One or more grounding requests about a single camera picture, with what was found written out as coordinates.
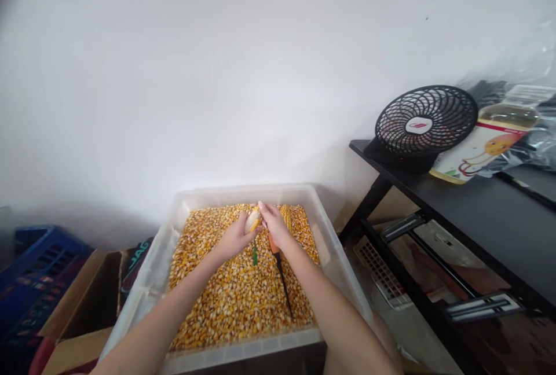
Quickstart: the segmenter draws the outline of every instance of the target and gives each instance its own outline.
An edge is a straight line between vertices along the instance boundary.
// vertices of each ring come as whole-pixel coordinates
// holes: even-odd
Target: orange knife handle
[[[274,241],[272,240],[272,235],[270,234],[270,232],[268,233],[268,242],[270,243],[270,250],[272,251],[272,253],[278,253],[280,252],[280,248],[277,247],[274,244]]]

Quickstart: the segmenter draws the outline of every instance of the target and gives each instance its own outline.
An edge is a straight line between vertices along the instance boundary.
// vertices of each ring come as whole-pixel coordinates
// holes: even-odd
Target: plastic bag
[[[501,53],[491,65],[467,75],[458,87],[467,90],[479,108],[497,104],[517,84],[556,86],[556,19],[540,23],[523,41]],[[491,177],[520,164],[556,171],[556,98],[537,107],[540,120],[527,135],[478,174]]]

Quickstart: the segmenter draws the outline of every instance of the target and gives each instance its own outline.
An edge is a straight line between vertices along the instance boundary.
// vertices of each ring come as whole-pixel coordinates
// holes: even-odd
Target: corn cob
[[[257,204],[245,222],[245,233],[249,233],[257,228],[262,222],[261,212]]]
[[[287,204],[282,204],[282,206],[280,207],[280,213],[282,213],[282,217],[284,218],[286,226],[291,233],[292,228],[291,228],[291,209],[290,209],[290,206],[288,206]]]

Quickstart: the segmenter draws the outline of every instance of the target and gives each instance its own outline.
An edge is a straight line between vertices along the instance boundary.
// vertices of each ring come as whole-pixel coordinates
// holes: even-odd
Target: wall
[[[93,245],[182,189],[312,182],[341,227],[347,147],[387,102],[493,59],[554,0],[0,0],[0,205]]]

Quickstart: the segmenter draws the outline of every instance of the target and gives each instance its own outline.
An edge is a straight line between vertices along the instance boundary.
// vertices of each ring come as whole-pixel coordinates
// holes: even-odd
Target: cardboard box
[[[39,332],[56,339],[43,375],[57,375],[95,361],[116,323],[120,252],[94,251]]]

